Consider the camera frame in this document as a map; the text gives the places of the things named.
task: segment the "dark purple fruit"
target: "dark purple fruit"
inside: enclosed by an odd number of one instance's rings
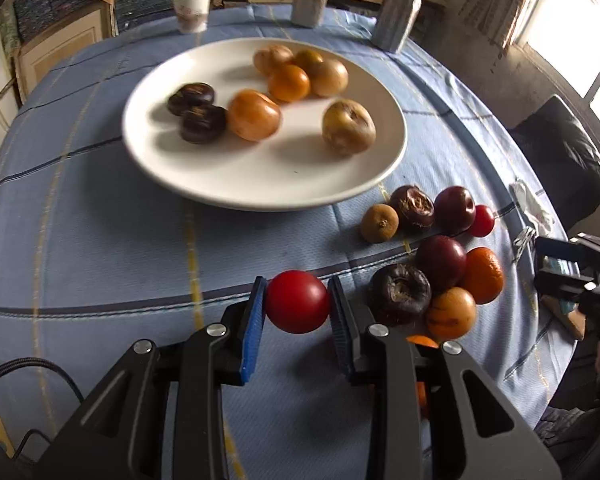
[[[195,144],[216,140],[226,130],[226,110],[219,106],[194,106],[182,115],[180,135]]]
[[[466,269],[466,253],[458,242],[448,236],[427,238],[416,252],[416,266],[424,272],[434,290],[455,286]]]
[[[183,95],[180,93],[180,91],[178,91],[172,96],[170,96],[167,100],[167,109],[173,115],[180,116],[185,111],[189,110],[189,105],[187,105],[187,102],[184,100]]]
[[[403,230],[418,230],[433,225],[433,202],[417,186],[399,187],[392,193],[389,204],[398,213]]]
[[[189,106],[212,105],[216,92],[206,83],[188,83],[178,90]]]
[[[413,321],[429,306],[431,286],[416,267],[393,264],[371,278],[371,310],[377,321],[389,325]]]
[[[462,186],[443,189],[434,202],[436,222],[448,235],[466,231],[475,220],[475,202]]]

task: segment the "metal screw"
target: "metal screw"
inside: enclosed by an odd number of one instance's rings
[[[206,333],[211,337],[220,337],[226,334],[226,327],[222,323],[213,323],[206,327]]]
[[[148,339],[141,339],[134,343],[134,352],[136,354],[148,354],[154,346]]]
[[[457,341],[445,341],[442,343],[442,349],[451,355],[458,355],[462,351],[460,343]]]
[[[369,333],[376,337],[385,337],[389,335],[389,329],[380,323],[374,323],[373,325],[369,325]]]

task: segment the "blue tablecloth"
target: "blue tablecloth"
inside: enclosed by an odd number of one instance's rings
[[[461,341],[534,425],[574,343],[538,307],[530,253],[511,264],[524,224],[510,183],[524,179],[553,211],[528,162],[475,95],[415,44],[386,54],[369,43],[368,18],[328,9],[322,26],[304,29],[289,14],[289,6],[217,10],[206,32],[188,36],[173,18],[147,23],[65,60],[35,88],[0,150],[0,363],[42,356],[88,392],[133,341],[187,338],[243,298],[258,274],[338,275],[355,295],[376,269],[418,245],[399,237],[364,244],[363,212],[402,184],[430,196],[461,184],[498,212],[492,234],[461,241],[490,247],[507,275],[504,292],[478,308]],[[394,174],[346,202],[291,213],[190,202],[142,174],[120,137],[136,83],[183,50],[250,36],[334,50],[384,83],[408,125]],[[554,235],[564,237],[559,224]],[[233,478],[364,477],[370,399],[338,373],[330,335],[328,324],[293,336],[267,321],[251,382],[224,389]],[[0,380],[0,415],[13,440],[29,428],[55,433],[75,407],[51,373],[27,369]]]

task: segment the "black chair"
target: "black chair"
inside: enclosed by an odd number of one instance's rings
[[[534,168],[565,230],[600,205],[600,152],[560,97],[509,131]]]

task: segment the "orange fruit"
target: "orange fruit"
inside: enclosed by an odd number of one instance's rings
[[[504,287],[504,273],[491,249],[476,247],[466,254],[466,270],[459,286],[468,290],[480,305],[498,297]]]
[[[291,64],[299,66],[307,73],[309,73],[309,69],[316,63],[322,63],[322,56],[310,48],[301,50],[291,60]]]
[[[408,336],[407,341],[416,345],[438,348],[438,343],[425,335],[410,335]],[[427,418],[429,416],[429,406],[427,405],[427,388],[421,381],[416,384],[416,388],[418,390],[418,404],[420,405],[420,413],[424,418]]]
[[[280,127],[281,120],[280,107],[266,95],[250,88],[240,90],[226,111],[229,129],[252,142],[273,135]]]
[[[410,343],[414,343],[416,345],[429,346],[431,348],[438,348],[438,343],[433,341],[432,338],[427,337],[425,335],[410,335],[407,338],[407,341]]]
[[[447,340],[463,336],[475,322],[475,300],[464,288],[454,286],[431,300],[427,328],[433,336]]]
[[[269,77],[269,93],[279,101],[298,101],[306,97],[310,89],[309,76],[296,65],[283,65]]]

